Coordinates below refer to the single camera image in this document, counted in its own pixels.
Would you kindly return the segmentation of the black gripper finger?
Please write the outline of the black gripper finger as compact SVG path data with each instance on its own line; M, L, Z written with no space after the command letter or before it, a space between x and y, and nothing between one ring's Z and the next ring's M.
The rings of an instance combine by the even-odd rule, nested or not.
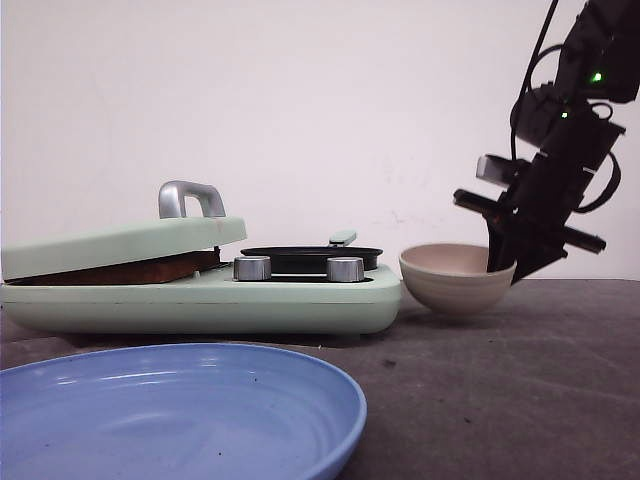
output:
M517 262L518 235L515 224L506 219L487 219L489 256L487 271L496 272Z
M514 240L512 247L516 261L512 285L568 256L562 244L546 240Z

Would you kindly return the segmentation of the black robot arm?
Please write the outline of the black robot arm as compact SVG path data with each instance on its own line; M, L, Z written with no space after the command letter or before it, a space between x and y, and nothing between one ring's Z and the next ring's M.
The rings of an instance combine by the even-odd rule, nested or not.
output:
M517 155L485 154L476 176L503 187L496 200L458 189L456 205L480 213L486 221L487 270L512 269L512 280L567 256L566 245L593 253L603 239L573 229L570 215L589 213L611 199L621 181L612 148L624 127L600 116L636 99L639 91L639 4L636 1L588 1L566 39L548 48L535 46L527 69L558 52L553 81L533 87L526 76L512 108L512 140L538 151L527 161ZM612 175L602 193L585 203L584 193L605 159Z

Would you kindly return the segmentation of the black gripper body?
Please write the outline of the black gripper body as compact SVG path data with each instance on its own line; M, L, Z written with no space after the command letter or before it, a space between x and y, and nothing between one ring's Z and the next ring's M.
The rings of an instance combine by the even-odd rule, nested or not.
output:
M454 193L454 204L487 219L506 219L515 224L518 240L552 241L599 253L606 241L567 225L573 214L587 214L608 201L603 189L585 202L584 194L608 152L586 155L537 153L516 181L491 199L465 189Z

